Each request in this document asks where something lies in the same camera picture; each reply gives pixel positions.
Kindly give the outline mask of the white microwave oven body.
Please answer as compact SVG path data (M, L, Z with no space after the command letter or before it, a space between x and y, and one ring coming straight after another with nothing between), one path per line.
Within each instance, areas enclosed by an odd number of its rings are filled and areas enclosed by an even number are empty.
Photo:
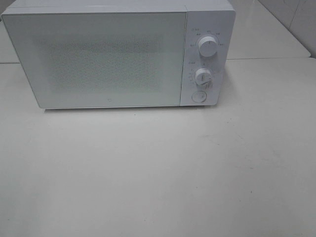
M175 107L215 105L223 81L225 62L236 17L235 10L226 0L17 0L2 13L1 19L3 21L4 15L23 14L168 12L186 14L180 103ZM199 53L198 41L205 36L214 36L218 40L217 52L212 57L203 57ZM213 73L212 82L205 86L197 86L195 82L195 72L200 68L207 68ZM194 102L192 95L196 91L205 91L207 99L202 103Z

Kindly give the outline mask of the white timer knob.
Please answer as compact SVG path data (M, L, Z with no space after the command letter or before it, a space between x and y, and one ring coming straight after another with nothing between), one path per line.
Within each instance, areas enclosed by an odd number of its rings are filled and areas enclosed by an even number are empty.
M195 72L195 82L197 86L205 86L212 82L213 73L207 68L200 68Z

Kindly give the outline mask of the white microwave door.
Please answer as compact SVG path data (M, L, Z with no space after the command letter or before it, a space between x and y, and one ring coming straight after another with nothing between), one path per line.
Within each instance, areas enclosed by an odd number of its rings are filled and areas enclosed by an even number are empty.
M4 15L43 109L176 106L186 14Z

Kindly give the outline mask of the upper white power knob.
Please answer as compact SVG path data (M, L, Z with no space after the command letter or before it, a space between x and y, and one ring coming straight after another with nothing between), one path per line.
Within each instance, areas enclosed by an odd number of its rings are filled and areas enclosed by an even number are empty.
M205 36L198 41L198 50L203 57L212 57L217 52L218 40L214 36Z

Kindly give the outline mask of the round white door button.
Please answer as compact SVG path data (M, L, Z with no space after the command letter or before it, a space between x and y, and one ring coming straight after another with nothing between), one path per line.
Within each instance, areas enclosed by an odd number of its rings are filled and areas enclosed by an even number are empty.
M196 103L202 103L207 99L207 94L205 91L196 91L192 95L192 100Z

